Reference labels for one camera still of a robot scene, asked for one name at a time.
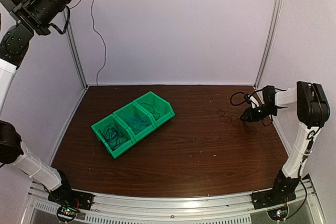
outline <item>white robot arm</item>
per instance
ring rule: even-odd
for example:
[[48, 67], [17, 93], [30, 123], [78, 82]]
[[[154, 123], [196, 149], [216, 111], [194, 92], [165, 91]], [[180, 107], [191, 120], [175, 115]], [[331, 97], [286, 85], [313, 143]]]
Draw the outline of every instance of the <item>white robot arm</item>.
[[286, 91], [276, 92], [274, 86], [266, 86], [262, 90], [264, 104], [261, 106], [252, 95], [244, 94], [244, 102], [232, 105], [250, 104], [240, 119], [245, 122], [262, 121], [268, 116], [277, 116], [279, 109], [297, 104], [299, 130], [292, 152], [279, 171], [273, 188], [253, 195], [256, 209], [282, 204], [295, 198], [295, 189], [301, 181], [306, 161], [311, 154], [313, 144], [325, 122], [330, 116], [330, 107], [323, 87], [316, 83], [299, 81], [297, 86]]
[[[68, 8], [70, 2], [71, 0], [0, 0], [17, 22], [0, 42], [0, 113], [34, 33], [49, 35], [50, 26], [57, 28], [61, 34], [65, 33], [67, 23], [61, 31], [51, 21], [59, 12]], [[49, 192], [50, 199], [59, 203], [65, 211], [75, 208], [76, 212], [78, 203], [83, 209], [89, 209], [91, 206], [88, 203], [92, 202], [91, 194], [72, 190], [65, 174], [41, 161], [28, 149], [15, 128], [3, 121], [0, 121], [0, 163], [2, 166], [14, 165], [30, 178], [42, 183]]]

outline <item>green bin compartment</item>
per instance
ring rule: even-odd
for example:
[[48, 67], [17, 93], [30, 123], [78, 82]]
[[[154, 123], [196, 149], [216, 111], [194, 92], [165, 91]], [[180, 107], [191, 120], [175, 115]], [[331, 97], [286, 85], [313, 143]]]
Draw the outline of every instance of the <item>green bin compartment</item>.
[[[121, 136], [118, 138], [118, 143], [111, 143], [111, 145], [107, 143], [103, 135], [105, 134], [106, 136], [107, 133], [113, 134], [113, 131], [109, 131], [107, 126], [115, 127], [117, 131], [120, 132]], [[136, 144], [130, 128], [117, 120], [113, 114], [94, 124], [91, 128], [95, 132], [98, 140], [105, 145], [108, 153], [110, 153], [114, 158], [119, 157], [122, 153]]]
[[147, 94], [134, 100], [134, 102], [153, 115], [156, 127], [161, 126], [175, 116], [175, 112], [170, 103], [163, 100], [153, 92], [148, 92]]
[[155, 119], [152, 114], [134, 102], [127, 104], [113, 114], [117, 120], [121, 120], [129, 126], [137, 142], [156, 130]]

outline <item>black cable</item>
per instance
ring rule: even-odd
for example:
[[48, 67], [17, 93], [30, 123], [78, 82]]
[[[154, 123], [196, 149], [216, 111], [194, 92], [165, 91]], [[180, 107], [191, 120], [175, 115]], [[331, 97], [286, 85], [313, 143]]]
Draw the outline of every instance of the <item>black cable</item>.
[[152, 111], [150, 111], [150, 112], [151, 112], [151, 114], [154, 116], [155, 120], [158, 120], [158, 119], [161, 117], [161, 114], [160, 114], [159, 112], [156, 112], [156, 111], [155, 111], [155, 108], [154, 108], [153, 105], [148, 104], [148, 103], [145, 103], [145, 102], [142, 102], [140, 105], [143, 106], [143, 104], [152, 108]]
[[264, 119], [262, 119], [261, 123], [263, 124], [263, 126], [267, 127], [267, 126], [270, 126], [271, 124], [273, 124], [273, 115], [271, 115], [271, 122], [266, 124], [264, 123]]
[[67, 16], [67, 20], [66, 20], [66, 22], [65, 22], [65, 24], [64, 24], [64, 28], [63, 28], [63, 30], [61, 30], [61, 29], [60, 29], [57, 25], [55, 25], [54, 23], [50, 23], [50, 25], [51, 25], [56, 31], [58, 31], [58, 33], [61, 34], [61, 35], [65, 34], [65, 33], [67, 32], [67, 30], [68, 30], [68, 26], [69, 26], [69, 23], [70, 23], [70, 14], [71, 14], [71, 11], [70, 11], [69, 6], [66, 6], [65, 8], [66, 8], [66, 10], [67, 10], [67, 12], [68, 12], [68, 16]]
[[92, 25], [92, 28], [93, 28], [93, 31], [96, 32], [96, 34], [99, 35], [99, 37], [101, 38], [103, 44], [104, 44], [104, 64], [103, 66], [98, 70], [97, 72], [97, 76], [96, 76], [96, 84], [97, 86], [99, 86], [98, 84], [98, 78], [99, 78], [99, 74], [100, 72], [103, 70], [103, 68], [105, 67], [106, 65], [106, 54], [107, 54], [107, 47], [106, 47], [106, 43], [105, 43], [105, 40], [103, 38], [103, 36], [96, 30], [96, 28], [94, 27], [95, 26], [95, 23], [96, 21], [94, 20], [94, 16], [93, 16], [93, 4], [95, 3], [95, 0], [92, 1], [92, 4], [91, 4], [91, 17], [92, 17], [92, 21], [93, 21], [93, 25]]
[[[242, 102], [240, 102], [240, 103], [233, 103], [233, 101], [232, 101], [232, 99], [233, 99], [233, 97], [235, 97], [236, 95], [238, 95], [238, 94], [243, 94], [244, 95], [244, 101], [242, 101]], [[243, 105], [244, 103], [246, 103], [248, 100], [248, 96], [249, 96], [249, 94], [246, 94], [246, 93], [244, 93], [244, 92], [236, 92], [236, 93], [234, 93], [233, 95], [231, 95], [231, 97], [230, 97], [230, 103], [231, 103], [231, 105], [232, 106], [240, 106], [240, 105]]]
[[[267, 89], [259, 89], [259, 90], [256, 90], [254, 91], [252, 94], [248, 94], [248, 93], [244, 93], [244, 92], [236, 92], [234, 93], [233, 95], [231, 95], [231, 98], [230, 98], [230, 103], [232, 106], [240, 106], [240, 105], [243, 105], [244, 103], [249, 103], [249, 102], [252, 102], [250, 101], [250, 97], [254, 96], [256, 93], [259, 93], [259, 92], [262, 92], [264, 90], [271, 90], [273, 88], [267, 88]], [[275, 90], [279, 90], [279, 91], [285, 91], [283, 89], [278, 89], [278, 88], [274, 88]], [[243, 94], [244, 95], [244, 101], [240, 102], [240, 103], [233, 103], [233, 97], [238, 95], [238, 94]]]
[[305, 197], [304, 197], [304, 200], [303, 200], [301, 206], [300, 206], [298, 209], [296, 209], [296, 211], [295, 211], [294, 213], [292, 213], [291, 216], [287, 217], [286, 220], [292, 218], [295, 214], [297, 214], [298, 211], [300, 211], [300, 209], [304, 206], [304, 204], [305, 204], [306, 201], [307, 201], [308, 192], [307, 192], [307, 189], [306, 189], [306, 187], [305, 187], [305, 185], [304, 185], [304, 183], [303, 183], [303, 181], [302, 181], [301, 178], [300, 178], [300, 183], [301, 183], [301, 185], [303, 186], [303, 188], [304, 188], [304, 190], [305, 190], [304, 192], [306, 193], [306, 195], [305, 195]]
[[79, 0], [78, 3], [77, 3], [76, 5], [74, 5], [73, 7], [70, 7], [70, 10], [71, 10], [71, 9], [74, 9], [76, 6], [78, 6], [78, 5], [80, 4], [81, 1], [82, 1], [82, 0]]
[[107, 125], [103, 132], [101, 132], [101, 130], [99, 130], [99, 132], [112, 151], [115, 151], [121, 145], [129, 141], [122, 133], [121, 127], [114, 123]]

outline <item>light purple wall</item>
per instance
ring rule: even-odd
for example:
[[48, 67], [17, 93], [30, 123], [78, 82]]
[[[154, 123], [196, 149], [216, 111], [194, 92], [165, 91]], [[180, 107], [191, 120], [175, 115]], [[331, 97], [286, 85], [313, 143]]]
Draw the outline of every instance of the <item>light purple wall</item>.
[[[73, 10], [89, 84], [103, 64], [90, 5]], [[263, 55], [274, 0], [96, 0], [107, 46], [101, 84], [252, 84]]]
[[[321, 83], [331, 107], [308, 160], [327, 223], [334, 223], [336, 207], [336, 1], [284, 0], [277, 34], [261, 87], [290, 88], [298, 80]], [[296, 108], [280, 111], [278, 119], [292, 147], [298, 130]]]
[[[15, 22], [0, 6], [0, 38]], [[64, 25], [62, 17], [55, 21]], [[1, 120], [15, 125], [22, 139], [40, 158], [50, 162], [59, 134], [82, 89], [66, 36], [55, 31], [35, 36], [6, 99]], [[0, 170], [1, 223], [17, 224], [30, 180], [13, 167]]]

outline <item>brown wood tabletop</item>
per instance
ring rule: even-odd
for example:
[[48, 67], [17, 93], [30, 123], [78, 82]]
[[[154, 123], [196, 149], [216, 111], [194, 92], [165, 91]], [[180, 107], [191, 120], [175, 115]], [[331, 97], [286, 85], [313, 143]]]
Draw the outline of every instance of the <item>brown wood tabletop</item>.
[[[153, 91], [176, 116], [117, 159], [91, 126]], [[53, 166], [75, 189], [139, 197], [223, 195], [271, 187], [287, 159], [273, 125], [244, 123], [246, 104], [230, 105], [247, 86], [91, 87], [60, 145]]]

